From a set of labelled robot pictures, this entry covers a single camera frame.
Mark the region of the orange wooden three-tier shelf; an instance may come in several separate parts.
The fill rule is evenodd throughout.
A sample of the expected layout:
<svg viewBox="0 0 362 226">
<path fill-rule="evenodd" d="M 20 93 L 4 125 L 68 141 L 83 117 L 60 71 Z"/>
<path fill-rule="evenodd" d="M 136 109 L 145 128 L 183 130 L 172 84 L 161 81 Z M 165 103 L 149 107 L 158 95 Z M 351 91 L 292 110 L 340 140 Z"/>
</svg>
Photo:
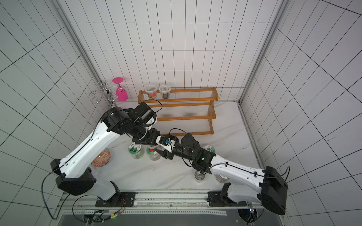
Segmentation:
<svg viewBox="0 0 362 226">
<path fill-rule="evenodd" d="M 212 120 L 216 119 L 214 103 L 219 100 L 216 88 L 174 89 L 169 98 L 164 99 L 161 92 L 156 98 L 148 100 L 145 90 L 140 90 L 138 103 L 147 103 L 157 114 L 158 121 L 201 121 L 205 126 L 197 126 L 193 135 L 213 135 Z"/>
</svg>

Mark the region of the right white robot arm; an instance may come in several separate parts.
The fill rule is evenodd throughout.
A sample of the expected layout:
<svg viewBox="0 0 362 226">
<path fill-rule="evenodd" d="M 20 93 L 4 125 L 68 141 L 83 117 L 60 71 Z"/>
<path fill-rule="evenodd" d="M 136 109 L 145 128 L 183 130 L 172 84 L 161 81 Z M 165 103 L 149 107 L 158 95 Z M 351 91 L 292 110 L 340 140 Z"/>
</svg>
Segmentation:
<svg viewBox="0 0 362 226">
<path fill-rule="evenodd" d="M 156 143 L 165 149 L 163 156 L 167 159 L 176 155 L 187 160 L 186 165 L 201 174 L 226 177 L 225 204 L 255 202 L 270 212 L 285 215 L 288 185 L 275 168 L 257 169 L 229 161 L 202 148 L 189 133 L 181 141 L 172 135 L 159 136 Z"/>
</svg>

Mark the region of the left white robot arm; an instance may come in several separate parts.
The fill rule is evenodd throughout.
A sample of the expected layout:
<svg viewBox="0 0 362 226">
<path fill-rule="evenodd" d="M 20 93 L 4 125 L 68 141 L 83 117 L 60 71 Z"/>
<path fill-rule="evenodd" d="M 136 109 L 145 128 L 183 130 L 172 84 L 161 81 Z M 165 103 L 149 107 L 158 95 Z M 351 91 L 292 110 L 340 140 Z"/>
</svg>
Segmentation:
<svg viewBox="0 0 362 226">
<path fill-rule="evenodd" d="M 91 171 L 90 164 L 113 141 L 126 134 L 132 142 L 154 145 L 160 132 L 152 126 L 157 114 L 144 102 L 135 109 L 113 107 L 105 112 L 95 130 L 69 155 L 51 162 L 58 189 L 71 195 L 94 195 L 108 201 L 117 194 L 111 181 Z"/>
</svg>

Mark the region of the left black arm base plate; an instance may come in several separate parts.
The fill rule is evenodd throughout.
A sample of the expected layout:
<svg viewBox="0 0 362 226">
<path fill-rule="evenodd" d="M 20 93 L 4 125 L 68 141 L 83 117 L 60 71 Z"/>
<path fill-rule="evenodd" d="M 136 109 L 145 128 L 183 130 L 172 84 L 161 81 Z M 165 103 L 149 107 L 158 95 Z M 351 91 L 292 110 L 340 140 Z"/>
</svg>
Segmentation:
<svg viewBox="0 0 362 226">
<path fill-rule="evenodd" d="M 95 206 L 100 208 L 133 207 L 135 196 L 135 192 L 120 192 L 107 201 L 98 198 Z"/>
</svg>

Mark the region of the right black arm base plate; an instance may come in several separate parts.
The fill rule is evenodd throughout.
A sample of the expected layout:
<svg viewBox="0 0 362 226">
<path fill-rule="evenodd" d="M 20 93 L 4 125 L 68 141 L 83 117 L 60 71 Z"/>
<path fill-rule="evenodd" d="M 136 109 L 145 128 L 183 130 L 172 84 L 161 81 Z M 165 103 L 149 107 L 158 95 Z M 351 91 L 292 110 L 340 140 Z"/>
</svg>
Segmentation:
<svg viewBox="0 0 362 226">
<path fill-rule="evenodd" d="M 219 192 L 208 192 L 206 201 L 211 207 L 246 207 L 247 202 L 234 202 L 226 195 Z"/>
</svg>

